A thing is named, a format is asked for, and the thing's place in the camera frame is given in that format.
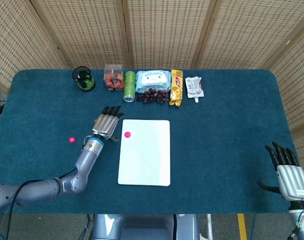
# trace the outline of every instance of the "dark red grapes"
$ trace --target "dark red grapes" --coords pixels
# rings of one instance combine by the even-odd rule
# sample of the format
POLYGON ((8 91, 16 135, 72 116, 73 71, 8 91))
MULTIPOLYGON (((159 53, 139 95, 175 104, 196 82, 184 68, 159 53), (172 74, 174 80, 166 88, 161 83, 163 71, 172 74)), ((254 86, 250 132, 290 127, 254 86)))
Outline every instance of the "dark red grapes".
POLYGON ((152 102, 157 102, 158 104, 164 104, 167 99, 167 91, 164 90, 155 90, 150 88, 148 91, 145 91, 143 94, 140 94, 136 98, 137 101, 143 101, 144 104, 149 104, 152 102))

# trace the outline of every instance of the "pink sticker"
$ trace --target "pink sticker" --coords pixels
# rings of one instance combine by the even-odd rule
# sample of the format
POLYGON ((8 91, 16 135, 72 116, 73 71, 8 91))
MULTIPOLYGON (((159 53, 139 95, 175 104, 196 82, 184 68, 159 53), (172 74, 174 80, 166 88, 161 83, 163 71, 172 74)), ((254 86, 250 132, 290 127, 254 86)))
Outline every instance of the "pink sticker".
POLYGON ((70 136, 70 138, 68 139, 68 142, 70 144, 74 144, 77 141, 77 139, 74 136, 70 136))
POLYGON ((130 133, 129 131, 126 131, 126 132, 124 133, 124 137, 126 137, 126 138, 131 137, 131 133, 130 133))

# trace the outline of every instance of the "wicker room divider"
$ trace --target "wicker room divider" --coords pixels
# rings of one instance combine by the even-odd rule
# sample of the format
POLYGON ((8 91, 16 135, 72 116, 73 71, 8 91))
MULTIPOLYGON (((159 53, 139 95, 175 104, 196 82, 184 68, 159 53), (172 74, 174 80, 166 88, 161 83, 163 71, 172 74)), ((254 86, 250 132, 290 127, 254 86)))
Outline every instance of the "wicker room divider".
POLYGON ((304 0, 0 0, 0 90, 22 69, 269 69, 304 167, 304 0))

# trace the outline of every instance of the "floor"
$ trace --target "floor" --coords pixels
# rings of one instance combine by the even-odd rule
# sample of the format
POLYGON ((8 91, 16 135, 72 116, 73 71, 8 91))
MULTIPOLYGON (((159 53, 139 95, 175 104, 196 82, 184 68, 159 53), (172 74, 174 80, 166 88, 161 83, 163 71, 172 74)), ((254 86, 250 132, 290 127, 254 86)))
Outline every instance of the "floor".
MULTIPOLYGON (((0 98, 6 100, 6 95, 1 93, 0 98)), ((211 218, 214 240, 244 240, 240 238, 237 214, 213 214, 211 218)), ((2 234, 6 232, 7 220, 8 215, 5 214, 0 226, 2 234)), ((199 215, 198 220, 200 233, 207 238, 206 215, 199 215)), ((254 214, 245 214, 244 221, 247 240, 251 240, 254 214)), ((84 214, 13 214, 8 239, 78 240, 86 223, 87 216, 84 214)), ((293 228, 287 213, 257 214, 252 240, 285 240, 293 228)))

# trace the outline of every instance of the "green can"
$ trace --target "green can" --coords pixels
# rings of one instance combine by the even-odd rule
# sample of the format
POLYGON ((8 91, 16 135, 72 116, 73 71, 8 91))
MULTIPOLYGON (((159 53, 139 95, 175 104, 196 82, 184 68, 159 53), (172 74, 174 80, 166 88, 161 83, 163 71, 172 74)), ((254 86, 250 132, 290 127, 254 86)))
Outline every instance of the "green can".
POLYGON ((136 97, 136 74, 133 71, 125 73, 123 100, 130 103, 136 97))
POLYGON ((74 69, 72 78, 78 87, 84 92, 89 92, 96 86, 91 70, 86 66, 79 66, 74 69))

